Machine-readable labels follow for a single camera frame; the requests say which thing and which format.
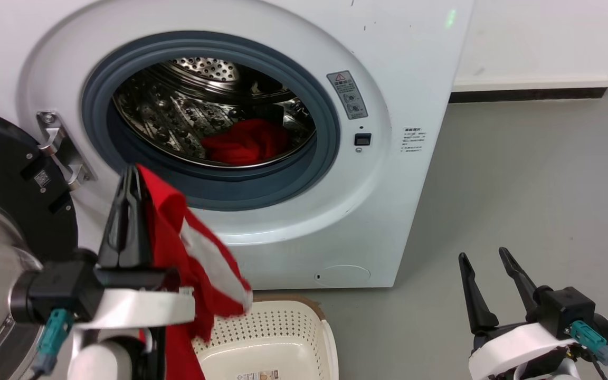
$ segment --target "green light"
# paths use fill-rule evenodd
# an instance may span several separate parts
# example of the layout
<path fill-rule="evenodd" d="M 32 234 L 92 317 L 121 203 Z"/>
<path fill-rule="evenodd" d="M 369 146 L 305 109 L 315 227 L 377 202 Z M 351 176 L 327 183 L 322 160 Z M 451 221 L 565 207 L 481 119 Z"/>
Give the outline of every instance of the green light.
<path fill-rule="evenodd" d="M 454 25 L 454 20 L 457 18 L 457 10 L 456 9 L 452 9 L 449 11 L 449 14 L 447 15 L 447 22 L 444 24 L 444 28 L 445 29 L 449 29 L 452 27 L 452 25 Z"/>

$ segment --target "washing machine door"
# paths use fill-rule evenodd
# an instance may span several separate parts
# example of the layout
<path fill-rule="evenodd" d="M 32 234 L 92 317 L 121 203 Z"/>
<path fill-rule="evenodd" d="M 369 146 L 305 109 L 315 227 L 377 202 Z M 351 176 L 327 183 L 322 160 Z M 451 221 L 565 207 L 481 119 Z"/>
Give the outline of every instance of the washing machine door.
<path fill-rule="evenodd" d="M 70 188 L 36 140 L 0 118 L 0 379 L 20 378 L 39 327 L 16 324 L 9 290 L 24 270 L 66 260 L 77 245 Z"/>

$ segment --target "teal connector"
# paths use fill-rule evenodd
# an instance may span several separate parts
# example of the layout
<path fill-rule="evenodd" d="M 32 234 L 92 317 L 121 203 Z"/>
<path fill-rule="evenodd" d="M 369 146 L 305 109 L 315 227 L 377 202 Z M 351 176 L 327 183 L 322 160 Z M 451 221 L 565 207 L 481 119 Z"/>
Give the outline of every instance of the teal connector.
<path fill-rule="evenodd" d="M 74 317 L 65 309 L 55 309 L 51 312 L 44 332 L 41 333 L 41 340 L 36 347 L 37 354 L 32 363 L 32 370 L 35 373 L 50 375 L 58 363 L 58 353 L 62 344 L 70 334 L 74 325 Z"/>
<path fill-rule="evenodd" d="M 592 351 L 597 360 L 608 366 L 608 344 L 602 335 L 582 320 L 577 320 L 569 327 L 569 335 L 582 346 Z"/>

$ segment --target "red cloth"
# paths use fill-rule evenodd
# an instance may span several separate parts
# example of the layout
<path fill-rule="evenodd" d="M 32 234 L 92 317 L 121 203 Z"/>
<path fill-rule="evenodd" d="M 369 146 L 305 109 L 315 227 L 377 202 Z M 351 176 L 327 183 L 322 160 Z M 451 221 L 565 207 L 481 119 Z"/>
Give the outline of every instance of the red cloth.
<path fill-rule="evenodd" d="M 252 291 L 229 249 L 191 213 L 184 195 L 148 169 L 138 169 L 153 203 L 148 222 L 154 266 L 176 267 L 196 301 L 193 322 L 166 327 L 166 380 L 203 379 L 192 339 L 210 339 L 215 315 L 246 313 Z"/>
<path fill-rule="evenodd" d="M 285 152 L 288 144 L 287 130 L 263 119 L 242 120 L 229 132 L 201 140 L 207 159 L 234 165 L 262 162 Z"/>

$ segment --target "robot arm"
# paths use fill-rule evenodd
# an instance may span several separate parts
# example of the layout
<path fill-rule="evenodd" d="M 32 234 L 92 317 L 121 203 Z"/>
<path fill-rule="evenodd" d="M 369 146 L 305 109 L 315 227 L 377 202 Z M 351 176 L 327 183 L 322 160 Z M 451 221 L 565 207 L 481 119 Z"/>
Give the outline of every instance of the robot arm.
<path fill-rule="evenodd" d="M 70 380 L 163 380 L 167 325 L 195 319 L 193 289 L 176 269 L 155 269 L 145 208 L 149 194 L 135 166 L 121 178 L 99 255 L 76 249 L 74 260 L 24 272 L 9 294 L 15 322 L 45 325 L 32 364 L 50 375 L 71 336 Z M 98 341 L 105 329 L 140 329 Z"/>
<path fill-rule="evenodd" d="M 545 377 L 580 379 L 578 358 L 608 366 L 608 320 L 595 303 L 573 287 L 537 287 L 506 248 L 499 248 L 526 310 L 525 322 L 499 326 L 475 282 L 465 253 L 459 255 L 463 293 L 473 338 L 468 369 L 473 380 Z"/>

